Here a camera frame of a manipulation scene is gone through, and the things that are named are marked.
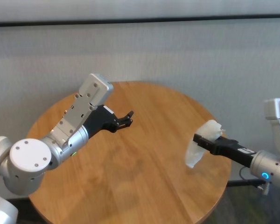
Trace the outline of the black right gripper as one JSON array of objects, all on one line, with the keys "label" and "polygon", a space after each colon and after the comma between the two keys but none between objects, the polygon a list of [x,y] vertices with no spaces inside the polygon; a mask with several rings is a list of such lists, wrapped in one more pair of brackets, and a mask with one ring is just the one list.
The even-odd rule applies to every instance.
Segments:
[{"label": "black right gripper", "polygon": [[209,151],[213,155],[220,155],[235,161],[244,167],[250,168],[256,152],[239,145],[238,141],[219,137],[217,140],[208,140],[195,133],[194,145]]}]

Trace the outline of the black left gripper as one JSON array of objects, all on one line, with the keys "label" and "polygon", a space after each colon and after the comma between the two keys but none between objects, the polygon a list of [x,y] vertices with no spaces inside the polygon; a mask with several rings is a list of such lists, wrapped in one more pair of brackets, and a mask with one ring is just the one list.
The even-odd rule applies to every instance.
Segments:
[{"label": "black left gripper", "polygon": [[90,113],[83,126],[90,139],[101,130],[114,133],[119,129],[129,127],[133,123],[131,119],[133,114],[134,112],[130,111],[126,116],[117,118],[105,105],[99,105],[96,110]]}]

